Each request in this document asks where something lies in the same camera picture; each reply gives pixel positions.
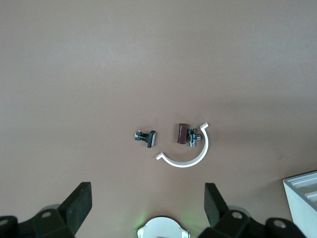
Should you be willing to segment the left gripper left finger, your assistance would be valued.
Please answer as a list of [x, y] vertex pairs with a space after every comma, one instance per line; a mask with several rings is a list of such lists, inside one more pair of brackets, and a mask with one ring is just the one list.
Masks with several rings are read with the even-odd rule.
[[80, 183], [57, 208], [47, 208], [19, 224], [21, 238], [74, 238], [92, 209], [92, 186]]

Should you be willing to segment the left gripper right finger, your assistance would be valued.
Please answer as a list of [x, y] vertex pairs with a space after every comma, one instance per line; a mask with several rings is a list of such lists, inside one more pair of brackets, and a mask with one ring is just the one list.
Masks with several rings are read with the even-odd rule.
[[264, 238], [265, 226], [237, 209], [231, 209], [214, 183], [205, 184], [204, 209], [210, 224], [202, 238]]

